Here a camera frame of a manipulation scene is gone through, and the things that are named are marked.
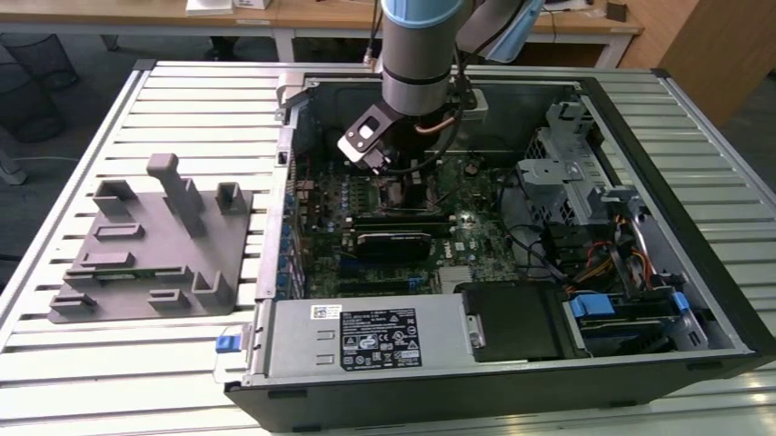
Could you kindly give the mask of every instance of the blue tab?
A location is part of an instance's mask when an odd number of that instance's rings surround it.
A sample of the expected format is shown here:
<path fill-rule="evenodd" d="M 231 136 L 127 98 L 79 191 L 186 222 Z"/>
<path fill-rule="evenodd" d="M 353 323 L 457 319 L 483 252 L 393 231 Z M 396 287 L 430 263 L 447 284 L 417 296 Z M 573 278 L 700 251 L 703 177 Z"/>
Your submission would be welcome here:
<path fill-rule="evenodd" d="M 225 354 L 227 352 L 241 352 L 241 335 L 218 336 L 217 339 L 217 353 Z"/>
<path fill-rule="evenodd" d="M 417 290 L 417 287 L 424 284 L 424 277 L 410 277 L 409 279 L 410 291 Z"/>
<path fill-rule="evenodd" d="M 587 293 L 577 295 L 572 300 L 572 312 L 575 318 L 587 315 L 615 315 L 615 308 L 609 295 L 604 293 Z"/>
<path fill-rule="evenodd" d="M 585 306 L 579 297 L 572 300 L 572 313 L 575 318 L 583 318 L 585 316 Z"/>
<path fill-rule="evenodd" d="M 671 297 L 675 299 L 679 311 L 683 313 L 687 312 L 691 309 L 691 302 L 688 302 L 688 297 L 686 297 L 684 293 L 675 292 L 671 294 Z"/>

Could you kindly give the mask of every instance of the wooden desk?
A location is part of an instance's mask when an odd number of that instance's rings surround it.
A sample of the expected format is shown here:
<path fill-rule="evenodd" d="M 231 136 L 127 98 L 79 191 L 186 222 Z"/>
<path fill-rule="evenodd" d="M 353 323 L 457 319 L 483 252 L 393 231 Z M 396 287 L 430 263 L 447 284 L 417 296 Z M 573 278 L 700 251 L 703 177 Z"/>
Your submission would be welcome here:
<path fill-rule="evenodd" d="M 365 38 L 372 20 L 373 7 L 346 0 L 274 0 L 268 10 L 213 16 L 186 16 L 186 0 L 0 0 L 0 32 L 270 36 L 282 62 L 296 61 L 294 38 Z M 599 67 L 617 66 L 642 32 L 585 12 L 556 13 L 555 22 L 540 17 L 529 42 L 604 45 Z"/>
<path fill-rule="evenodd" d="M 596 7 L 604 6 L 604 0 L 596 2 Z M 276 16 L 276 38 L 282 61 L 294 62 L 294 57 L 288 56 L 293 53 L 294 38 L 368 38 L 372 23 L 373 7 L 364 3 L 348 0 L 281 0 Z M 592 17 L 585 11 L 555 13 L 555 25 L 553 17 L 540 16 L 529 43 L 604 45 L 596 67 L 616 68 L 631 40 L 642 30 L 642 25 L 633 20 L 620 23 Z"/>
<path fill-rule="evenodd" d="M 621 67 L 668 70 L 722 126 L 776 64 L 776 1 L 628 0 L 647 30 Z"/>

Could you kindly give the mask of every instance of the power supply label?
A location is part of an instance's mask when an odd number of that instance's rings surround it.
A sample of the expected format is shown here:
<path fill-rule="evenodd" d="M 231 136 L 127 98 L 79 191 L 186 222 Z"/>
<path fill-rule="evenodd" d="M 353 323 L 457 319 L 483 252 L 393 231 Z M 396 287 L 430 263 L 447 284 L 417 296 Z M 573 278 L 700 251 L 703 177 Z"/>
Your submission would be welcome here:
<path fill-rule="evenodd" d="M 340 313 L 345 371 L 422 366 L 414 309 Z"/>

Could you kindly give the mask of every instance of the slotted metal surface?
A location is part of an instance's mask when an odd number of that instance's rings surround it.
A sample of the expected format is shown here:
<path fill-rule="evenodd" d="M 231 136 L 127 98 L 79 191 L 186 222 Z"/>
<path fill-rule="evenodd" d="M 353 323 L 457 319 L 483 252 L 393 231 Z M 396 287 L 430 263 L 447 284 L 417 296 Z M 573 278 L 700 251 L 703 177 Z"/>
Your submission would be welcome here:
<path fill-rule="evenodd" d="M 0 300 L 0 425 L 4 435 L 266 434 L 214 382 L 214 339 L 253 319 L 262 230 L 268 222 L 276 85 L 289 70 L 362 72 L 357 66 L 159 63 L 135 72 L 63 191 Z M 706 237 L 771 329 L 776 329 L 776 210 L 740 156 L 690 107 L 670 81 L 650 72 L 483 67 L 504 75 L 595 75 L 688 207 Z M 621 164 L 607 145 L 613 166 Z M 143 175 L 151 153 L 177 153 L 202 190 L 235 181 L 254 190 L 252 235 L 238 305 L 210 318 L 55 325 L 48 302 L 98 211 L 99 180 L 125 178 L 161 191 Z M 445 435 L 772 434 L 776 365 L 708 381 L 647 406 L 412 424 L 334 434 Z M 227 364 L 239 372 L 239 359 Z"/>

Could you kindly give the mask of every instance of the barcode sticker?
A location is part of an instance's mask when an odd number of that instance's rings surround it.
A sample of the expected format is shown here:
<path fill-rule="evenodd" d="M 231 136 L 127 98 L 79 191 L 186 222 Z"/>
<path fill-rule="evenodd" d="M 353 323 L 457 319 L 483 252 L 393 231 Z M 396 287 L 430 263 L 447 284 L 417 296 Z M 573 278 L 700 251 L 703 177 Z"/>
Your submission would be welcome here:
<path fill-rule="evenodd" d="M 316 304 L 310 306 L 312 320 L 338 320 L 342 304 Z"/>

